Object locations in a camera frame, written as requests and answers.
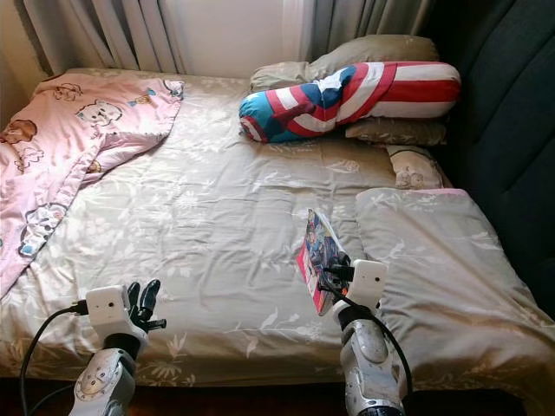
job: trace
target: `comic book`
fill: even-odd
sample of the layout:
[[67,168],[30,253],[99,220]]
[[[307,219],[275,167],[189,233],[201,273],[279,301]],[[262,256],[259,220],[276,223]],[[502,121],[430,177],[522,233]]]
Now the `comic book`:
[[330,259],[337,257],[341,251],[344,252],[344,248],[327,218],[322,213],[309,210],[309,221],[297,264],[319,315],[324,315],[331,307],[333,294],[320,290],[318,279],[323,269],[328,267]]

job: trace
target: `wall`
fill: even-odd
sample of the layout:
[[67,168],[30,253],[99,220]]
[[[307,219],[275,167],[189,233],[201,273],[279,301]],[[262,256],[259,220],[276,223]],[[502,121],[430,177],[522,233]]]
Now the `wall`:
[[25,32],[15,0],[0,0],[0,124],[23,108],[47,75]]
[[187,73],[249,77],[260,66],[290,59],[284,53],[283,4],[283,0],[173,2],[180,8]]

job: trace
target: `headboard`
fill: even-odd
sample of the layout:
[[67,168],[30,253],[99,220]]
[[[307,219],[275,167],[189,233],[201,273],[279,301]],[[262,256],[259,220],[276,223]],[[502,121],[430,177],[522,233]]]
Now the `headboard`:
[[437,154],[555,318],[555,2],[436,2],[425,36],[462,77]]

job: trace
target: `gray curtain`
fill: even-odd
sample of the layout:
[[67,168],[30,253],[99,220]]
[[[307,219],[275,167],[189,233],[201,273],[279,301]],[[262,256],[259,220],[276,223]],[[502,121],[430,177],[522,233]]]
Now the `gray curtain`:
[[175,0],[23,0],[54,74],[74,67],[185,73]]
[[312,57],[324,55],[356,37],[372,34],[417,35],[433,0],[316,0]]

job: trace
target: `beige pillow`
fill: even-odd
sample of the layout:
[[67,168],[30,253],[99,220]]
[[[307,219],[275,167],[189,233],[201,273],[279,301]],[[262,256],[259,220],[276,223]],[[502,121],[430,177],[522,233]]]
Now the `beige pillow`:
[[309,65],[309,77],[318,80],[351,63],[385,61],[438,61],[434,43],[410,35],[367,35],[335,48]]
[[345,137],[383,145],[436,146],[445,144],[446,132],[439,121],[368,117],[348,126]]
[[346,42],[313,63],[280,62],[254,71],[251,92],[304,84],[325,78],[351,63],[438,61],[434,43],[409,35],[368,35]]
[[416,390],[498,388],[531,416],[553,414],[555,322],[468,195],[371,189],[356,196],[356,220],[364,252],[388,265],[382,319]]
[[399,189],[443,187],[441,172],[429,151],[417,146],[386,146]]

